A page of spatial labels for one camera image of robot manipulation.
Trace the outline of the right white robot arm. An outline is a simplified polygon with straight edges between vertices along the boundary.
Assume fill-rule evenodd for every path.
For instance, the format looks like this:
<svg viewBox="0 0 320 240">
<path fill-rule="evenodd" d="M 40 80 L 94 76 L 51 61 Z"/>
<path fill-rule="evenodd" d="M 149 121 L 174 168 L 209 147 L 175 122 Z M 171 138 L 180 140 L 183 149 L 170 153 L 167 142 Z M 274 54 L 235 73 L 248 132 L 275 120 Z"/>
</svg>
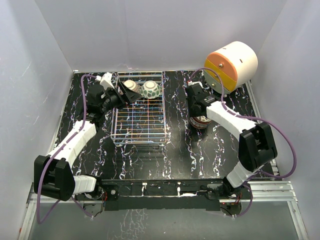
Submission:
<svg viewBox="0 0 320 240">
<path fill-rule="evenodd" d="M 200 82 L 188 82 L 185 89 L 190 118 L 205 117 L 218 123 L 238 140 L 238 163 L 222 180 L 219 191 L 233 199 L 241 187 L 265 164 L 278 155 L 268 123 L 257 123 L 233 111 Z"/>
</svg>

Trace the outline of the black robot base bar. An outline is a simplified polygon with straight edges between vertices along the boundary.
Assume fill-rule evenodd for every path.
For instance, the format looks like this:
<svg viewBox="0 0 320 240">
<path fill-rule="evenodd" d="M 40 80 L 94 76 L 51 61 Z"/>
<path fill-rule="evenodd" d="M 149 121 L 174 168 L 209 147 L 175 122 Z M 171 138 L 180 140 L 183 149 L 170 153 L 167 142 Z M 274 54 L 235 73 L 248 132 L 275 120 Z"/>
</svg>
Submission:
<svg viewBox="0 0 320 240">
<path fill-rule="evenodd" d="M 250 200 L 247 187 L 227 187 L 222 179 L 158 179 L 98 181 L 93 193 L 81 193 L 76 200 L 97 202 L 104 211 L 131 209 L 219 211 L 224 203 Z"/>
</svg>

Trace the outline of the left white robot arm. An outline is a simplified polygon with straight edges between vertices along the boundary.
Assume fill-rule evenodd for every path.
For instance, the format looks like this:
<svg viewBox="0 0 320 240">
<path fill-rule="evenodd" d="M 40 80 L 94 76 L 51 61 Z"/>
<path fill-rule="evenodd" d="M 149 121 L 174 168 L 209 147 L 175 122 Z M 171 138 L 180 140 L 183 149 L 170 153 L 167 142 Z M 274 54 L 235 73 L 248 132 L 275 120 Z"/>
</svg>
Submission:
<svg viewBox="0 0 320 240">
<path fill-rule="evenodd" d="M 122 109 L 141 98 L 133 81 L 95 84 L 88 88 L 85 103 L 72 130 L 48 155 L 34 161 L 34 191 L 43 196 L 67 201 L 72 196 L 86 193 L 97 200 L 103 195 L 102 185 L 90 175 L 74 176 L 72 167 L 87 143 L 103 126 L 105 115 Z"/>
</svg>

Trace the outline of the pink patterned bowl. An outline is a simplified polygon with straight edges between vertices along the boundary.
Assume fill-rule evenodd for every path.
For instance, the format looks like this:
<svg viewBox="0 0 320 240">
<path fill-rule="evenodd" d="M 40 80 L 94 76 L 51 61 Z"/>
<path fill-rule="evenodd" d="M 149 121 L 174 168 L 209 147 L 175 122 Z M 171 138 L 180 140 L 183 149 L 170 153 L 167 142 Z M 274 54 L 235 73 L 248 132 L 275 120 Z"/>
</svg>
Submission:
<svg viewBox="0 0 320 240">
<path fill-rule="evenodd" d="M 190 117 L 189 120 L 190 124 L 196 129 L 206 129 L 212 122 L 211 119 L 205 116 Z"/>
</svg>

